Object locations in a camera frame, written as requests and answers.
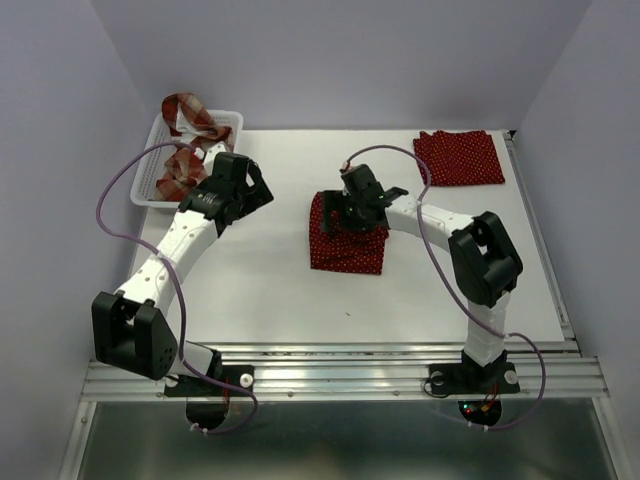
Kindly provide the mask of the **red plaid skirt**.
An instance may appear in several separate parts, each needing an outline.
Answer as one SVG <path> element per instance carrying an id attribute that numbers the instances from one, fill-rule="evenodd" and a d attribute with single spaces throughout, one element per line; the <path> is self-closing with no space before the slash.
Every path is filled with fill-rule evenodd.
<path id="1" fill-rule="evenodd" d="M 161 104 L 161 115 L 174 141 L 189 144 L 207 152 L 218 143 L 233 149 L 234 129 L 214 119 L 192 93 L 167 96 Z M 204 162 L 189 148 L 178 146 L 164 162 L 165 171 L 156 181 L 155 199 L 181 202 L 188 192 L 208 176 Z"/>

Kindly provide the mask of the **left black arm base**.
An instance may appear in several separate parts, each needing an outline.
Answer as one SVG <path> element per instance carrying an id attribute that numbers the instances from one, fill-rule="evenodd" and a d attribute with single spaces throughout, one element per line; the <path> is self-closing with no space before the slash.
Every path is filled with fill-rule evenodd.
<path id="1" fill-rule="evenodd" d="M 255 368 L 250 364 L 224 365 L 219 382 L 252 391 Z M 167 379 L 163 395 L 168 398 L 230 398 L 243 393 L 230 390 L 191 376 L 174 376 Z"/>

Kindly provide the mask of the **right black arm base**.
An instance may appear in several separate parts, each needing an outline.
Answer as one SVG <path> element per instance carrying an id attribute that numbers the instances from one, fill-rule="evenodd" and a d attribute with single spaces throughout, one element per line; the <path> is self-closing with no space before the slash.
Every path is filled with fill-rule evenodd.
<path id="1" fill-rule="evenodd" d="M 431 392 L 434 395 L 517 394 L 521 391 L 515 365 L 477 367 L 475 364 L 440 363 L 428 366 Z"/>

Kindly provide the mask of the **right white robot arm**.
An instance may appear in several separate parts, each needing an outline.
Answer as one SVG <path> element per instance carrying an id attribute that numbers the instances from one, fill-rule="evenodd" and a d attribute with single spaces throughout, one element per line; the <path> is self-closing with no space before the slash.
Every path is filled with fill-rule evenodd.
<path id="1" fill-rule="evenodd" d="M 385 189 L 371 169 L 358 165 L 342 173 L 340 190 L 321 192 L 321 228 L 327 233 L 369 233 L 377 227 L 414 235 L 428 250 L 451 260 L 455 281 L 445 285 L 468 319 L 457 363 L 428 367 L 437 397 L 519 392 L 507 359 L 506 310 L 523 263 L 500 218 L 486 211 L 470 216 L 426 205 L 407 190 Z"/>

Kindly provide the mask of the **aluminium rail frame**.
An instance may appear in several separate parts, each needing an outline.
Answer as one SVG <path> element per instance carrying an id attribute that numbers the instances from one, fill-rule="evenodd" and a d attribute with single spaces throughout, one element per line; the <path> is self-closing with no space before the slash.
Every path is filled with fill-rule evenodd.
<path id="1" fill-rule="evenodd" d="M 599 361 L 581 351 L 518 164 L 498 153 L 545 279 L 533 324 L 558 341 L 511 345 L 521 390 L 503 403 L 508 426 L 462 424 L 451 399 L 428 396 L 431 362 L 454 360 L 446 321 L 408 342 L 226 343 L 254 366 L 260 401 L 250 425 L 204 440 L 159 382 L 91 362 L 63 460 L 64 479 L 629 479 Z"/>

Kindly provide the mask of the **white plastic basket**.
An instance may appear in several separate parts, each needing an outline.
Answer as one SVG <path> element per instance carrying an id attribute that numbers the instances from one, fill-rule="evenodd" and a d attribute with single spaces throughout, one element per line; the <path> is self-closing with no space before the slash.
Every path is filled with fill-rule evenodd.
<path id="1" fill-rule="evenodd" d="M 222 126 L 230 126 L 232 135 L 228 141 L 234 151 L 238 151 L 241 145 L 240 138 L 244 127 L 244 117 L 236 111 L 209 110 L 208 113 Z M 157 114 L 152 124 L 145 149 L 157 144 L 168 142 L 172 139 L 169 127 L 161 114 Z M 137 164 L 130 191 L 130 200 L 133 204 L 156 209 L 173 209 L 178 207 L 177 202 L 161 201 L 156 198 L 156 182 L 164 175 L 166 168 L 164 163 L 176 151 L 175 147 L 165 146 L 145 155 Z"/>

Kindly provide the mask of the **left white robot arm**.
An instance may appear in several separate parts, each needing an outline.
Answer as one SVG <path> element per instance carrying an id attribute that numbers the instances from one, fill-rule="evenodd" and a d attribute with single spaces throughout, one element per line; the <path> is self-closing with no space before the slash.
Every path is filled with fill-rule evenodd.
<path id="1" fill-rule="evenodd" d="M 199 393 L 215 392 L 223 383 L 220 353 L 187 341 L 185 316 L 179 332 L 166 316 L 173 303 L 186 308 L 182 285 L 206 250 L 235 221 L 272 199 L 255 161 L 218 153 L 211 174 L 180 202 L 160 243 L 135 241 L 150 253 L 137 272 L 115 292 L 101 292 L 93 300 L 97 360 L 152 380 L 188 376 Z"/>

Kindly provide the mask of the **red polka dot skirt pile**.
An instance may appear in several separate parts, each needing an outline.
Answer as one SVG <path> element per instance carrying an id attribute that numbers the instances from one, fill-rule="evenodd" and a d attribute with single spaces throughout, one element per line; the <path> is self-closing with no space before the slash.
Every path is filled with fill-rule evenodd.
<path id="1" fill-rule="evenodd" d="M 322 229 L 323 207 L 323 195 L 317 192 L 309 213 L 310 267 L 335 273 L 381 275 L 389 232 L 381 227 L 369 232 L 344 230 L 336 213 L 326 232 Z"/>

